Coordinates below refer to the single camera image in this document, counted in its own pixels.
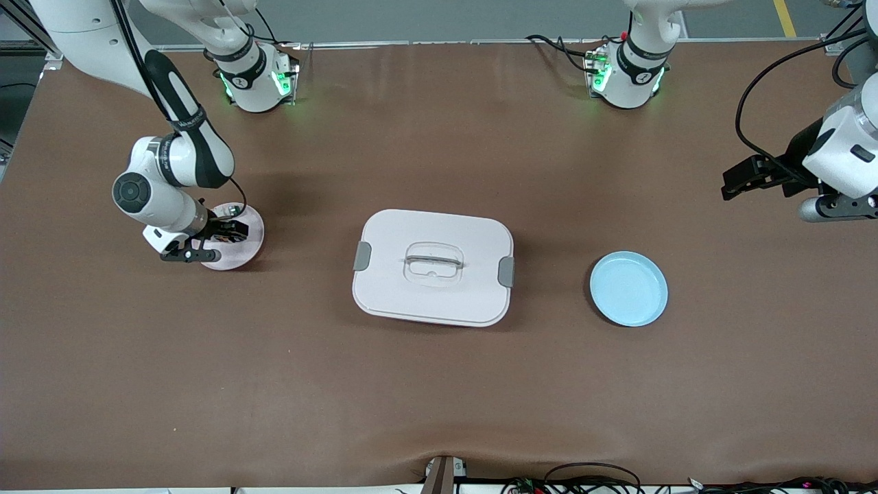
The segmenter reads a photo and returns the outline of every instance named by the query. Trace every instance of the gray floor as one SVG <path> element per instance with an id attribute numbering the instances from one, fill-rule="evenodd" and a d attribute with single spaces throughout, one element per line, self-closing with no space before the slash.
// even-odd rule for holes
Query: gray floor
<path id="1" fill-rule="evenodd" d="M 786 0 L 795 33 L 815 38 L 846 13 L 820 0 Z M 262 0 L 260 10 L 280 40 L 298 42 L 520 40 L 529 34 L 595 39 L 626 28 L 620 0 Z M 131 2 L 134 23 L 156 46 L 195 45 L 185 31 Z M 255 14 L 245 17 L 260 34 Z M 690 38 L 781 38 L 771 0 L 735 0 L 720 7 L 687 11 Z M 0 40 L 22 39 L 0 15 Z M 874 67 L 870 54 L 852 54 L 856 78 Z M 36 82 L 39 57 L 0 56 L 0 84 Z M 0 89 L 0 138 L 14 142 L 30 103 L 31 88 Z"/>

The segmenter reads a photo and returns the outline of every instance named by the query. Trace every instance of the wire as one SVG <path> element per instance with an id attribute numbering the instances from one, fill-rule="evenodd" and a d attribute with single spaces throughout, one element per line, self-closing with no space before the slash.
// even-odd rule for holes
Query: wire
<path id="1" fill-rule="evenodd" d="M 263 36 L 256 36 L 255 28 L 251 24 L 247 24 L 247 23 L 244 23 L 244 25 L 238 24 L 239 19 L 228 8 L 228 5 L 226 5 L 225 0 L 219 0 L 219 3 L 222 5 L 223 9 L 226 10 L 226 14 L 228 14 L 228 17 L 230 19 L 232 19 L 232 22 L 236 26 L 238 26 L 238 29 L 240 29 L 242 33 L 246 34 L 247 36 L 253 36 L 255 39 L 260 40 L 260 41 L 270 41 L 272 45 L 283 45 L 286 43 L 292 43 L 292 41 L 278 41 L 277 40 L 277 38 L 274 35 L 274 31 L 271 30 L 271 26 L 269 25 L 268 21 L 265 20 L 265 16 L 259 11 L 259 9 L 255 9 L 256 13 L 259 15 L 259 18 L 263 20 L 263 24 L 265 24 L 265 27 L 269 30 L 269 35 L 271 36 L 270 38 L 265 38 Z"/>
<path id="2" fill-rule="evenodd" d="M 119 26 L 121 27 L 122 37 L 125 38 L 125 43 L 128 46 L 128 51 L 131 52 L 131 56 L 132 58 L 134 58 L 134 65 L 137 67 L 138 72 L 140 72 L 140 78 L 143 79 L 144 85 L 147 86 L 149 96 L 152 97 L 155 105 L 159 107 L 159 111 L 162 112 L 165 120 L 170 121 L 171 118 L 168 114 L 168 109 L 165 108 L 162 104 L 162 100 L 159 98 L 159 94 L 158 91 L 155 89 L 153 80 L 147 72 L 146 65 L 143 62 L 143 56 L 140 54 L 140 49 L 137 48 L 137 41 L 134 39 L 134 34 L 131 31 L 131 23 L 128 22 L 128 16 L 125 14 L 125 7 L 122 5 L 121 0 L 110 0 L 110 5 L 112 6 L 113 14 L 115 14 L 116 20 L 119 22 Z"/>
<path id="3" fill-rule="evenodd" d="M 709 485 L 704 486 L 698 494 L 744 494 L 748 492 L 756 494 L 776 494 L 787 489 L 819 490 L 822 494 L 848 494 L 851 491 L 865 494 L 878 489 L 877 482 L 871 483 L 846 483 L 837 478 L 827 477 L 798 477 L 781 483 L 738 483 L 733 485 Z"/>
<path id="4" fill-rule="evenodd" d="M 832 64 L 832 80 L 835 81 L 835 84 L 838 84 L 845 89 L 853 89 L 857 87 L 857 84 L 848 83 L 846 80 L 842 79 L 841 75 L 838 73 L 838 70 L 841 69 L 841 62 L 845 60 L 847 54 L 851 53 L 856 47 L 862 45 L 866 41 L 869 41 L 868 36 L 863 36 L 859 40 L 856 40 L 855 42 L 848 45 L 844 49 L 844 51 L 838 54 L 838 56 L 835 58 L 835 63 Z"/>
<path id="5" fill-rule="evenodd" d="M 857 13 L 862 5 L 863 3 L 860 2 L 859 4 L 857 4 L 857 6 L 853 7 L 850 12 L 847 12 L 845 18 L 841 19 L 841 22 L 836 24 L 835 27 L 832 28 L 832 31 L 829 31 L 829 34 L 826 34 L 826 38 L 830 38 L 838 29 L 841 28 L 842 25 L 845 25 L 845 22 L 847 22 L 849 18 L 853 17 L 853 14 Z"/>
<path id="6" fill-rule="evenodd" d="M 37 84 L 33 84 L 33 83 L 14 83 L 14 84 L 4 84 L 4 85 L 0 86 L 0 89 L 14 88 L 14 87 L 16 87 L 16 86 L 31 86 L 32 88 L 37 89 Z"/>
<path id="7" fill-rule="evenodd" d="M 229 177 L 228 181 L 232 182 L 232 184 L 238 189 L 238 192 L 241 193 L 241 202 L 244 203 L 244 207 L 239 209 L 238 212 L 235 214 L 232 214 L 230 216 L 221 216 L 221 217 L 217 218 L 216 221 L 218 221 L 218 222 L 233 220 L 233 219 L 237 218 L 238 216 L 241 216 L 242 214 L 244 214 L 244 211 L 247 210 L 247 194 L 244 193 L 244 189 L 242 189 L 241 186 L 238 185 L 238 182 L 236 182 L 234 178 Z"/>
<path id="8" fill-rule="evenodd" d="M 567 45 L 564 44 L 564 40 L 561 39 L 560 36 L 558 36 L 558 44 L 561 45 L 561 49 L 564 51 L 564 54 L 567 55 L 567 60 L 570 61 L 570 64 L 572 64 L 573 67 L 576 67 L 577 69 L 582 70 L 583 72 L 586 72 L 587 74 L 597 74 L 598 73 L 598 71 L 596 69 L 589 69 L 587 67 L 583 67 L 583 66 L 579 65 L 578 63 L 576 63 L 576 61 L 573 60 L 573 57 L 571 56 L 570 51 L 567 49 Z"/>
<path id="9" fill-rule="evenodd" d="M 546 475 L 543 476 L 543 482 L 547 482 L 549 480 L 549 476 L 552 475 L 553 473 L 559 471 L 559 470 L 572 469 L 574 467 L 601 467 L 603 469 L 619 470 L 619 471 L 625 472 L 626 474 L 633 477 L 634 480 L 637 481 L 637 485 L 638 486 L 640 485 L 640 477 L 637 476 L 637 474 L 632 472 L 631 470 L 628 470 L 625 467 L 619 467 L 617 465 L 613 465 L 612 463 L 601 463 L 599 461 L 579 461 L 576 463 L 565 463 L 564 465 L 558 465 L 554 469 L 551 469 L 548 472 L 546 472 Z"/>
<path id="10" fill-rule="evenodd" d="M 853 23 L 851 23 L 851 25 L 849 25 L 849 26 L 847 27 L 847 29 L 845 29 L 845 31 L 844 31 L 842 34 L 848 34 L 849 32 L 851 32 L 851 30 L 852 30 L 854 27 L 856 27 L 857 25 L 859 25 L 860 22 L 862 22 L 862 21 L 863 21 L 863 16 L 860 16 L 860 18 L 858 18 L 857 20 L 853 21 Z"/>
<path id="11" fill-rule="evenodd" d="M 284 43 L 292 43 L 292 41 L 278 41 L 277 37 L 275 37 L 274 35 L 274 31 L 272 31 L 271 26 L 269 25 L 269 21 L 265 20 L 265 16 L 259 11 L 258 8 L 256 8 L 255 10 L 259 18 L 263 20 L 263 24 L 265 24 L 265 29 L 269 30 L 269 36 L 271 36 L 271 40 L 274 42 L 274 44 L 282 45 Z"/>
<path id="12" fill-rule="evenodd" d="M 586 73 L 588 73 L 588 74 L 597 74 L 597 70 L 595 70 L 595 69 L 589 69 L 589 68 L 583 67 L 583 66 L 579 65 L 578 63 L 576 63 L 575 60 L 573 60 L 573 57 L 574 57 L 574 56 L 585 57 L 585 56 L 586 56 L 586 52 L 580 52 L 580 51 L 577 51 L 577 50 L 571 50 L 571 49 L 569 49 L 569 48 L 567 47 L 567 45 L 564 43 L 564 39 L 561 38 L 560 36 L 558 36 L 558 41 L 557 41 L 557 42 L 553 42 L 552 40 L 546 38 L 546 37 L 543 36 L 542 34 L 531 34 L 530 36 L 528 36 L 527 38 L 525 38 L 525 40 L 531 40 L 531 41 L 533 41 L 533 40 L 540 40 L 540 41 L 543 41 L 543 42 L 547 43 L 550 47 L 553 47 L 553 48 L 555 48 L 556 50 L 559 50 L 559 51 L 564 52 L 564 54 L 567 55 L 567 60 L 570 61 L 570 63 L 573 65 L 573 67 L 576 67 L 577 69 L 582 70 L 583 72 L 586 72 Z"/>
<path id="13" fill-rule="evenodd" d="M 764 149 L 760 148 L 759 146 L 757 146 L 756 144 L 751 142 L 749 139 L 747 139 L 747 137 L 744 135 L 744 132 L 741 130 L 741 115 L 744 112 L 744 104 L 747 101 L 747 97 L 750 96 L 751 91 L 753 91 L 753 88 L 756 87 L 756 84 L 758 84 L 759 81 L 761 81 L 762 78 L 765 77 L 769 72 L 776 69 L 779 65 L 783 64 L 784 62 L 788 62 L 789 60 L 792 60 L 801 54 L 806 54 L 808 52 L 820 49 L 822 47 L 828 47 L 829 45 L 833 45 L 835 43 L 838 43 L 839 41 L 850 40 L 851 38 L 855 38 L 857 36 L 860 36 L 860 35 L 864 34 L 865 32 L 866 32 L 865 29 L 858 29 L 858 30 L 853 31 L 851 33 L 842 34 L 841 36 L 838 36 L 836 38 L 820 41 L 820 42 L 815 43 L 813 45 L 809 45 L 807 47 L 798 49 L 791 54 L 787 54 L 787 55 L 782 56 L 780 59 L 776 60 L 771 65 L 769 65 L 768 67 L 764 68 L 761 72 L 759 72 L 759 74 L 756 75 L 756 77 L 750 82 L 750 85 L 747 86 L 747 89 L 744 90 L 744 94 L 741 95 L 741 99 L 738 101 L 738 110 L 735 112 L 735 132 L 738 134 L 738 139 L 740 139 L 741 142 L 745 146 L 756 151 L 760 155 L 764 156 L 772 164 L 774 164 L 775 166 L 777 166 L 778 168 L 780 168 L 781 170 L 786 172 L 791 178 L 797 180 L 798 182 L 802 183 L 803 185 L 808 185 L 808 186 L 813 185 L 812 184 L 813 180 L 806 179 L 801 173 L 790 169 L 787 165 L 785 165 L 784 163 L 781 163 L 780 160 L 778 160 L 776 157 L 771 155 L 768 151 L 765 151 Z"/>
<path id="14" fill-rule="evenodd" d="M 560 45 L 555 44 L 555 41 L 552 41 L 549 38 L 546 38 L 542 34 L 531 34 L 530 36 L 525 38 L 525 40 L 529 40 L 529 41 L 540 40 L 543 43 L 549 45 L 550 47 L 555 48 L 557 51 L 564 51 L 564 49 Z M 567 53 L 569 53 L 573 56 L 586 56 L 586 52 L 580 52 L 580 51 L 571 50 L 571 49 L 568 49 Z"/>

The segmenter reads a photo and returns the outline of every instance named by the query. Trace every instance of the plate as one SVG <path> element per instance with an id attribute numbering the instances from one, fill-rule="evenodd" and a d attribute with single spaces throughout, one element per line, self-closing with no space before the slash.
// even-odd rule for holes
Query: plate
<path id="1" fill-rule="evenodd" d="M 589 286 L 598 310 L 623 326 L 652 323 L 667 305 L 665 275 L 655 263 L 636 252 L 613 252 L 598 261 Z"/>

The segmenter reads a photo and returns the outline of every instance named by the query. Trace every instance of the lid handle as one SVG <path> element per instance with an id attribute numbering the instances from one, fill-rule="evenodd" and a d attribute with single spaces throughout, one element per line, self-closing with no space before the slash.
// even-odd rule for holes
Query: lid handle
<path id="1" fill-rule="evenodd" d="M 464 267 L 463 261 L 454 259 L 454 258 L 439 258 L 437 256 L 406 256 L 407 263 L 416 263 L 416 262 L 424 262 L 424 263 L 440 263 L 440 264 L 449 264 L 454 265 L 458 268 Z"/>

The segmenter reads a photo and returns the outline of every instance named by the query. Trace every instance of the gray clip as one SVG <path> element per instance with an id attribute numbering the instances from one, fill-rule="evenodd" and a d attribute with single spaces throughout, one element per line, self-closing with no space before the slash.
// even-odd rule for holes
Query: gray clip
<path id="1" fill-rule="evenodd" d="M 511 288 L 515 281 L 515 259 L 509 256 L 500 260 L 497 268 L 497 281 L 506 287 Z"/>
<path id="2" fill-rule="evenodd" d="M 356 256 L 354 257 L 354 271 L 365 271 L 369 267 L 369 261 L 372 257 L 372 246 L 368 242 L 360 242 L 356 245 Z"/>

